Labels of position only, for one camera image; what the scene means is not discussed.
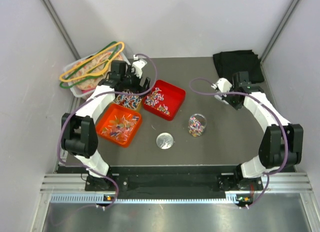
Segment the silver round jar lid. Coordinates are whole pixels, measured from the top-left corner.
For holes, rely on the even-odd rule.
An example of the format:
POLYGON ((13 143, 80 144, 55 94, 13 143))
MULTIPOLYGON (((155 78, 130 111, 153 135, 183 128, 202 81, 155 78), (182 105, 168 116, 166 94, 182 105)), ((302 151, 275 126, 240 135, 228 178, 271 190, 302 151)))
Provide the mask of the silver round jar lid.
POLYGON ((174 144, 174 138, 171 134, 164 132, 157 136, 156 144, 160 149, 169 149, 174 144))

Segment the red candy tray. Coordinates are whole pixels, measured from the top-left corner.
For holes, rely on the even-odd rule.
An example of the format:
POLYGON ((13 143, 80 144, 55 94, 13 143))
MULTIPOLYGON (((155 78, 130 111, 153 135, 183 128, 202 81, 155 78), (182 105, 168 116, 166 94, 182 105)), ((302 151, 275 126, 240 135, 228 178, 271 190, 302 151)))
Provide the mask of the red candy tray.
POLYGON ((154 108, 151 108, 144 104, 146 97, 144 97, 142 104, 143 108, 167 121, 172 121, 178 112, 180 106, 184 102, 186 92, 184 89, 179 88, 175 85, 172 85, 168 82, 165 82, 163 80, 157 80, 155 82, 155 85, 152 89, 152 91, 155 89, 155 87, 159 87, 162 90, 162 93, 164 94, 164 104, 168 106, 168 109, 170 111, 170 115, 165 115, 161 113, 160 111, 157 111, 154 108))

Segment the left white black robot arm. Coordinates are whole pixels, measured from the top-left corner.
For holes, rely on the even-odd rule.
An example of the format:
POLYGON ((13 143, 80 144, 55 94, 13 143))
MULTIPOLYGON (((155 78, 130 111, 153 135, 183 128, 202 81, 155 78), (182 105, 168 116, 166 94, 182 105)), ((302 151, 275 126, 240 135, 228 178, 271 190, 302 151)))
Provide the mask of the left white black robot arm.
POLYGON ((95 122, 116 96, 145 96, 150 90, 150 78, 143 78, 143 59, 131 65, 125 61, 112 61, 111 70, 102 79, 92 95, 76 110, 65 113, 61 119, 60 144, 58 148, 75 156, 96 177, 96 184, 102 190, 113 186, 113 177, 108 175, 109 165, 98 152, 98 135, 95 122))

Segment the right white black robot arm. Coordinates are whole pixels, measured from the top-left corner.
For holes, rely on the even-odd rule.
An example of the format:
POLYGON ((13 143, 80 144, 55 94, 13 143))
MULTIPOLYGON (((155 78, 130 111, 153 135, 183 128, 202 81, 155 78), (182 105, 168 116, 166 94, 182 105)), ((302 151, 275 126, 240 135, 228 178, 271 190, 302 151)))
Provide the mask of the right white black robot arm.
POLYGON ((220 78, 216 85, 222 102, 236 110, 246 108, 264 132, 258 155, 236 167, 233 177, 236 188, 244 190, 251 185, 253 178, 301 162, 302 126, 283 118, 263 89, 250 82, 248 72, 233 74, 231 81, 220 78))

